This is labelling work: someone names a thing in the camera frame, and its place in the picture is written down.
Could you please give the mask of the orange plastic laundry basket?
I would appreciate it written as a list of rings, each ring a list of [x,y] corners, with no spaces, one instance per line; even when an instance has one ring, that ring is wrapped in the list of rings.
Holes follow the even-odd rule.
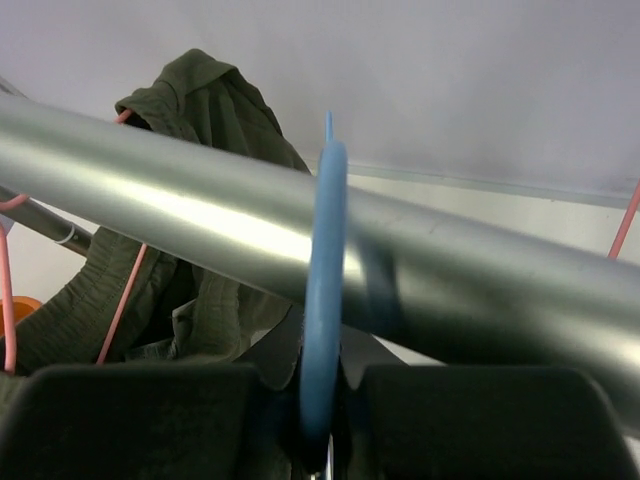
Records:
[[[13,307],[12,307],[13,319],[15,323],[21,322],[24,318],[26,318],[27,316],[32,314],[34,311],[39,309],[42,305],[42,303],[39,300],[32,297],[28,297],[28,296],[14,296],[12,298],[12,302],[13,302]],[[5,333],[6,322],[4,319],[5,310],[6,308],[4,307],[4,301],[1,300],[0,301],[0,315],[1,315],[0,330],[1,330],[2,336],[6,335]]]

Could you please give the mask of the white metal clothes rack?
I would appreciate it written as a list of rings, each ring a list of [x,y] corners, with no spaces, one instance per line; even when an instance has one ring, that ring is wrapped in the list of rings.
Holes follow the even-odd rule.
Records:
[[[6,95],[1,182],[305,307],[316,176]],[[342,324],[448,363],[580,369],[639,432],[635,265],[347,185]]]

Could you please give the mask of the olive green shorts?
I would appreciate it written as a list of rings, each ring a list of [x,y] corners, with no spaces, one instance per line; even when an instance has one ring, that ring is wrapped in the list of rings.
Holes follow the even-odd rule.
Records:
[[[154,83],[118,101],[120,122],[297,171],[259,90],[230,64],[192,49]],[[99,228],[80,271],[16,329],[17,362],[1,377],[8,407],[26,379],[55,364],[96,363],[141,243]],[[282,321],[290,303],[147,247],[104,362],[231,361],[252,336]]]

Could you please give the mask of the blue wire hanger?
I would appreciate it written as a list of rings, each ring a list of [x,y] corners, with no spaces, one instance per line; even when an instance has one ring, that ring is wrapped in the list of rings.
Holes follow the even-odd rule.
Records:
[[[340,356],[347,162],[346,146],[334,139],[333,114],[327,112],[316,175],[299,380],[301,434],[320,444],[330,435]]]

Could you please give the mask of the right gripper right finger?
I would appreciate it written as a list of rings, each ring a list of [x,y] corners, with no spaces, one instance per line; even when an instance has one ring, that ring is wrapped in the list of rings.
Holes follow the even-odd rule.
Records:
[[[350,479],[635,479],[609,402],[555,367],[410,366],[347,341]]]

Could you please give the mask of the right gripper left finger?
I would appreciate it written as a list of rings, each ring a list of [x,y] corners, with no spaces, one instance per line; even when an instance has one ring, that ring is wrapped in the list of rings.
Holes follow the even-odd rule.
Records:
[[[288,479],[270,391],[242,365],[64,366],[1,425],[4,479]]]

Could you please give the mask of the pink wire hanger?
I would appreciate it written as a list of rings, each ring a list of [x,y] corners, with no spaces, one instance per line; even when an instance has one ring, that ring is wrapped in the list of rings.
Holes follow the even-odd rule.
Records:
[[[133,289],[138,271],[144,260],[147,251],[147,245],[142,243],[138,255],[128,277],[126,285],[121,294],[119,303],[115,310],[113,319],[105,336],[102,348],[96,360],[98,365],[104,363],[108,351],[111,347],[121,316],[124,312],[127,300]],[[4,354],[4,371],[13,374],[17,361],[17,337],[16,337],[16,321],[14,313],[14,299],[12,292],[11,270],[9,261],[8,241],[4,226],[1,226],[1,308],[3,321],[3,336],[5,339]]]
[[[621,223],[618,227],[617,233],[614,237],[612,245],[608,252],[609,258],[617,258],[626,240],[627,234],[631,228],[632,222],[638,211],[640,204],[640,181],[637,182],[633,194],[630,198],[629,204],[623,215]]]

